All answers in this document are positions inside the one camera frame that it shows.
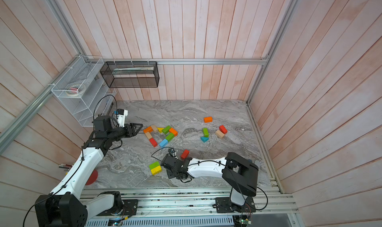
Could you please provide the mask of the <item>long orange block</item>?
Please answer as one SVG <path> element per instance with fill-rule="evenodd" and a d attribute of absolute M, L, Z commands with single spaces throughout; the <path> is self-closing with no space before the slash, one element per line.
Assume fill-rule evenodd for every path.
<path fill-rule="evenodd" d="M 147 133 L 147 132 L 152 132 L 152 131 L 153 131 L 153 128 L 151 126 L 149 126 L 143 132 Z"/>

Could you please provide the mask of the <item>small natural wood block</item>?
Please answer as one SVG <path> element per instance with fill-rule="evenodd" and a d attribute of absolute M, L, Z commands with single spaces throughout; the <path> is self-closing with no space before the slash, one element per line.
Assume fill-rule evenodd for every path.
<path fill-rule="evenodd" d="M 150 132 L 146 132 L 145 135 L 149 140 L 153 138 Z"/>

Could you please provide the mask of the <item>long natural wood block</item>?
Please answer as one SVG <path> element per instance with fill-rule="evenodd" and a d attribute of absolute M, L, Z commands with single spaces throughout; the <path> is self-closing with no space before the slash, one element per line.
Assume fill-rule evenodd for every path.
<path fill-rule="evenodd" d="M 158 130 L 158 128 L 157 128 L 157 126 L 156 125 L 151 125 L 151 128 L 152 128 L 152 130 L 153 130 L 153 132 L 154 133 L 157 133 L 159 130 Z"/>

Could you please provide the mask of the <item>light blue block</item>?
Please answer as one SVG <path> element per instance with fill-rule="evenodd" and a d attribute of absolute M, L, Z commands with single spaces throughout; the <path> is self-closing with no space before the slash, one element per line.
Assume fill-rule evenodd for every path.
<path fill-rule="evenodd" d="M 163 139 L 160 143 L 159 143 L 159 145 L 160 145 L 160 147 L 161 148 L 164 148 L 164 147 L 166 147 L 167 145 L 168 145 L 168 140 L 167 139 Z"/>

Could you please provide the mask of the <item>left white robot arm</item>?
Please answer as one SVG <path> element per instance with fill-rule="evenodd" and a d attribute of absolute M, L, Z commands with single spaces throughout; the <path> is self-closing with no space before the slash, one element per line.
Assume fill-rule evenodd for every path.
<path fill-rule="evenodd" d="M 83 227 L 91 218 L 107 212 L 124 215 L 124 203 L 118 191 L 106 191 L 82 204 L 81 193 L 96 166 L 112 150 L 116 141 L 136 136 L 140 123 L 124 122 L 125 115 L 109 115 L 94 119 L 94 130 L 82 146 L 78 160 L 64 179 L 48 194 L 41 195 L 34 208 L 41 227 Z"/>

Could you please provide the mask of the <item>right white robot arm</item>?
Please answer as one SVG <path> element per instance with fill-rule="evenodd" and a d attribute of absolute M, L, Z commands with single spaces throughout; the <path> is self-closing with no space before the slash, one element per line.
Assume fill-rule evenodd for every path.
<path fill-rule="evenodd" d="M 253 197 L 257 194 L 259 166 L 235 152 L 219 159 L 201 160 L 186 157 L 179 159 L 170 151 L 160 162 L 169 179 L 176 178 L 188 183 L 195 178 L 213 177 L 223 179 L 231 186 L 228 198 L 216 198 L 215 207 L 219 213 L 239 212 L 246 207 L 256 211 Z"/>

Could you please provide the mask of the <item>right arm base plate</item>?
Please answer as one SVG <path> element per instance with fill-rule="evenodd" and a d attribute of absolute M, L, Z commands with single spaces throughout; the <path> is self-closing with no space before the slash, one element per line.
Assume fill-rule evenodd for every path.
<path fill-rule="evenodd" d="M 234 213 L 234 212 L 255 213 L 256 212 L 254 206 L 251 206 L 251 205 L 248 206 L 247 204 L 240 206 L 240 205 L 234 204 L 233 202 L 231 202 L 229 197 L 215 198 L 215 204 L 213 204 L 212 207 L 215 208 L 218 213 Z"/>

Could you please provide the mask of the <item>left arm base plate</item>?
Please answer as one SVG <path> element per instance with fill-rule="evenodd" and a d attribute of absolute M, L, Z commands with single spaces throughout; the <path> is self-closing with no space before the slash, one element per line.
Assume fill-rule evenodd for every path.
<path fill-rule="evenodd" d="M 103 211 L 97 216 L 132 217 L 137 213 L 138 200 L 127 199 L 117 201 L 109 210 Z"/>

